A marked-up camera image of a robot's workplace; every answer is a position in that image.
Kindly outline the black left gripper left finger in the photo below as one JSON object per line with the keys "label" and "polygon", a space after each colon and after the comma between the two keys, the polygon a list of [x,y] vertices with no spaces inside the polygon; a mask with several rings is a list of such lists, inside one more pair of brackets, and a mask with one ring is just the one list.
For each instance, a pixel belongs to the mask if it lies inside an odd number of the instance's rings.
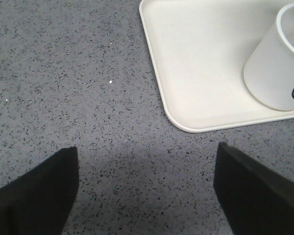
{"label": "black left gripper left finger", "polygon": [[0,235],[60,235],[78,191],[78,153],[64,148],[0,188]]}

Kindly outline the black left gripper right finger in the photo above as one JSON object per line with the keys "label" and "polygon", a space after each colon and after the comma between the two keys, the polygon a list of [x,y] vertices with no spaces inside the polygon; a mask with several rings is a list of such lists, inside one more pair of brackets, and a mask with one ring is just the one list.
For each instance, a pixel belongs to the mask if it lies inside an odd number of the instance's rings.
{"label": "black left gripper right finger", "polygon": [[235,235],[294,235],[294,182],[225,142],[214,190]]}

